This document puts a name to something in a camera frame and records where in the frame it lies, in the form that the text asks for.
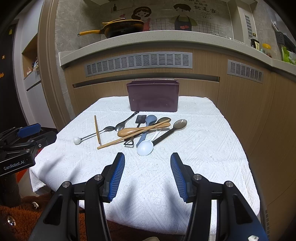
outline textured white cloth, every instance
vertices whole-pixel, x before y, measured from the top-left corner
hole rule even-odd
[[[96,137],[79,145],[73,143],[74,137],[95,132],[94,115],[101,130],[115,126],[132,113],[128,97],[102,98],[83,111],[60,131],[54,144],[37,155],[36,165],[30,168],[33,191],[44,184],[57,190],[66,180],[73,184],[85,182],[122,152],[126,164],[117,196],[110,204],[104,203],[107,219],[138,229],[184,234],[191,204],[180,198],[170,168],[170,156],[177,152],[184,164],[209,181],[233,181],[254,213],[259,213],[259,196],[244,150],[226,119],[207,98],[180,96],[177,112],[140,112],[157,118],[170,117],[172,125],[179,119],[188,121],[184,129],[157,144],[148,156],[139,156],[136,147],[125,147],[123,143],[97,150]],[[135,120],[136,117],[129,120],[126,127],[135,127]],[[148,133],[146,139],[151,139],[153,133]],[[118,139],[115,131],[104,132],[100,137],[102,144]],[[216,233],[216,210],[216,201],[212,201],[210,234]]]

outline cartoon woman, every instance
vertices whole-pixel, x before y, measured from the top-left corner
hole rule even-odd
[[[150,14],[152,13],[151,9],[148,7],[137,7],[133,11],[133,15],[131,16],[132,19],[135,20],[142,20],[144,22],[144,29],[143,31],[149,31],[150,30],[150,21],[151,18],[148,18]]]
[[[178,3],[174,5],[174,9],[179,13],[178,16],[170,19],[170,22],[175,24],[175,30],[192,31],[192,26],[196,26],[197,23],[194,19],[187,16],[191,7],[187,4]]]

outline yellow bottle cap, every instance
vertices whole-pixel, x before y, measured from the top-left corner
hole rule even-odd
[[[267,49],[271,49],[271,46],[269,44],[262,44],[262,47],[267,48]]]

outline countertop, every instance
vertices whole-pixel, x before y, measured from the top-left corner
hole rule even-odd
[[[139,43],[152,43],[152,42],[185,42],[197,43],[203,45],[212,45],[228,49],[237,53],[247,55],[251,58],[259,60],[273,68],[277,68],[296,76],[296,66],[284,61],[272,59],[264,53],[256,50],[253,47],[247,46],[241,42],[232,39],[205,34],[200,32],[179,31],[179,30],[159,30],[147,31],[133,34],[126,34],[110,39],[105,39],[88,46],[85,46],[76,51],[59,52],[60,65],[63,66],[81,57],[101,52],[107,49],[116,47],[133,45]]]

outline blue plastic spoon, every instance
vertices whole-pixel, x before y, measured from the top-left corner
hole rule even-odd
[[[157,121],[156,116],[154,116],[154,115],[149,115],[149,116],[146,117],[145,123],[146,123],[146,126],[151,126],[151,125],[153,125],[156,121]],[[147,135],[147,132],[146,132],[146,131],[142,133],[141,138],[140,138],[140,140],[138,141],[136,147],[138,147],[138,145],[139,145],[142,141],[145,140],[146,135]]]

